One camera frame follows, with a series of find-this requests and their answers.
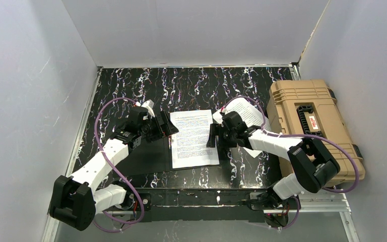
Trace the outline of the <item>beige file folder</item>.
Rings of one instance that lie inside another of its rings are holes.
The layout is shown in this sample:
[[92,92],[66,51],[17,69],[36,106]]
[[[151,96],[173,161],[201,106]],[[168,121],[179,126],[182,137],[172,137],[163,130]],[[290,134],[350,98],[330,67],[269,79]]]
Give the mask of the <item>beige file folder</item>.
[[115,167],[125,176],[140,174],[168,172],[218,166],[221,164],[218,153],[215,159],[206,156],[195,156],[184,160],[174,161],[172,158],[171,139],[164,138],[159,141],[147,143],[142,141],[127,158],[120,161]]

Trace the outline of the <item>printed white paper sheet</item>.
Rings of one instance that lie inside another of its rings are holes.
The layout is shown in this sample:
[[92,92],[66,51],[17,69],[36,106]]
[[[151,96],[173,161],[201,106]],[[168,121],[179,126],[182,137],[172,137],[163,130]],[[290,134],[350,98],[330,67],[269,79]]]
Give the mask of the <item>printed white paper sheet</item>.
[[171,136],[172,169],[219,165],[217,148],[208,148],[211,110],[177,111],[170,120],[178,129]]

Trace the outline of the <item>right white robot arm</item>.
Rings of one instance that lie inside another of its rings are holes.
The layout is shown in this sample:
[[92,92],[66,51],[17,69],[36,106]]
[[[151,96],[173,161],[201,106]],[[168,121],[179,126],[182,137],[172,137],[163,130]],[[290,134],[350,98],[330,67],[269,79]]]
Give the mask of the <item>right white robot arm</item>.
[[340,166],[320,137],[285,138],[264,132],[260,126],[247,126],[241,116],[231,111],[221,123],[210,124],[208,148],[235,148],[265,151],[288,160],[292,174],[283,177],[270,188],[275,200],[286,200],[304,192],[317,193],[340,172]]

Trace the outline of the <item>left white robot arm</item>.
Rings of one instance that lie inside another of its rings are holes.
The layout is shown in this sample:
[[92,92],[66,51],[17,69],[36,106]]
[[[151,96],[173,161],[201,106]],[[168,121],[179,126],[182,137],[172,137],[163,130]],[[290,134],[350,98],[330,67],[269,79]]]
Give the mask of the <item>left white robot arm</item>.
[[59,176],[53,185],[49,215],[79,231],[85,230],[96,214],[124,203],[127,190],[110,184],[98,189],[103,179],[142,143],[152,143],[178,133],[169,112],[153,113],[135,106],[128,117],[84,166],[69,176]]

